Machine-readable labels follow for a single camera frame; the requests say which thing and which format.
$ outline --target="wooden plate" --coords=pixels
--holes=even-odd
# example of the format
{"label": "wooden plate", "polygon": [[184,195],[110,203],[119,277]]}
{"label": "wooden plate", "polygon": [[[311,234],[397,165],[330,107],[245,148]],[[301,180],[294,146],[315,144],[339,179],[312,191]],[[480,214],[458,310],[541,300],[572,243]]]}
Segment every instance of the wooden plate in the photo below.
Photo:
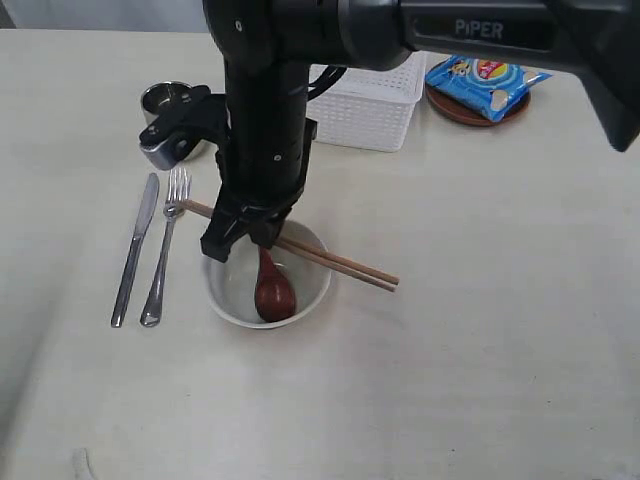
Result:
{"label": "wooden plate", "polygon": [[500,125],[502,123],[510,122],[520,115],[522,115],[525,110],[529,107],[529,103],[531,102],[531,92],[527,92],[527,94],[522,97],[522,99],[516,103],[511,110],[504,116],[504,118],[499,122],[492,122],[491,120],[486,119],[479,113],[474,112],[470,108],[462,105],[457,100],[451,98],[444,93],[439,92],[435,88],[426,85],[427,87],[427,98],[433,107],[440,112],[442,115],[447,117],[454,122],[462,123],[464,125],[471,125],[474,127],[494,127],[496,125]]}

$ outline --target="knife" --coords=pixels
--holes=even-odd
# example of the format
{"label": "knife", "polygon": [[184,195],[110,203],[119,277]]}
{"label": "knife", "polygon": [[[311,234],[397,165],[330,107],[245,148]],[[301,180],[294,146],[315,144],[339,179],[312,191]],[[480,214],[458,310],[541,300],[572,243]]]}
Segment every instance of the knife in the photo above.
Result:
{"label": "knife", "polygon": [[142,241],[151,223],[153,211],[156,209],[159,189],[160,182],[158,181],[158,175],[150,173],[147,178],[147,185],[144,187],[144,195],[142,196],[136,226],[133,229],[133,238],[131,239],[131,246],[129,247],[127,263],[124,266],[124,272],[122,272],[122,280],[120,280],[116,304],[113,307],[113,315],[111,315],[111,326],[113,328],[120,328],[122,326],[124,315],[127,313],[131,287],[133,286],[133,279],[136,276],[138,258],[142,250]]}

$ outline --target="wooden spoon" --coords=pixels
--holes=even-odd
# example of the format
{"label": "wooden spoon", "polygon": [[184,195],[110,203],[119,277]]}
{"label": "wooden spoon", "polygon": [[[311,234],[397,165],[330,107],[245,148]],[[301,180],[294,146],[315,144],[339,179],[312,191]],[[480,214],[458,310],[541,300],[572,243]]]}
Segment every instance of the wooden spoon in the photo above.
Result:
{"label": "wooden spoon", "polygon": [[259,250],[260,270],[254,296],[256,310],[265,322],[279,322],[295,315],[296,294],[287,277],[273,263],[269,250],[262,247]]}

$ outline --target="basket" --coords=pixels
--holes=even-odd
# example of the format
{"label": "basket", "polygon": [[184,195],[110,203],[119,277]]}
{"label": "basket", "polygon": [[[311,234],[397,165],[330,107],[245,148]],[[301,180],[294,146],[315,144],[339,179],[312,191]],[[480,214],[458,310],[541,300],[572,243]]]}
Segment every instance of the basket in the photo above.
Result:
{"label": "basket", "polygon": [[[318,122],[316,140],[382,152],[400,150],[422,97],[426,65],[427,53],[418,52],[388,72],[347,70],[330,90],[308,104],[307,116]],[[324,68],[313,65],[311,78]]]}

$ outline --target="silver fork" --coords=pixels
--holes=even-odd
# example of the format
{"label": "silver fork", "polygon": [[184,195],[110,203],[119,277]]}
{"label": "silver fork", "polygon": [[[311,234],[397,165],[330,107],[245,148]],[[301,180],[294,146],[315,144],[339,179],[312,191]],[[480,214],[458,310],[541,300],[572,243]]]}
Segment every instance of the silver fork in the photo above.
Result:
{"label": "silver fork", "polygon": [[171,245],[171,237],[173,236],[173,227],[176,224],[176,220],[184,213],[184,208],[180,207],[178,202],[187,200],[190,190],[191,175],[182,167],[171,170],[167,200],[163,210],[164,216],[167,218],[167,224],[164,229],[160,259],[158,260],[156,273],[153,276],[147,303],[145,303],[140,317],[140,323],[145,327],[155,327],[160,323],[160,318],[162,318],[162,296],[164,293],[164,276],[169,258],[169,246]]}

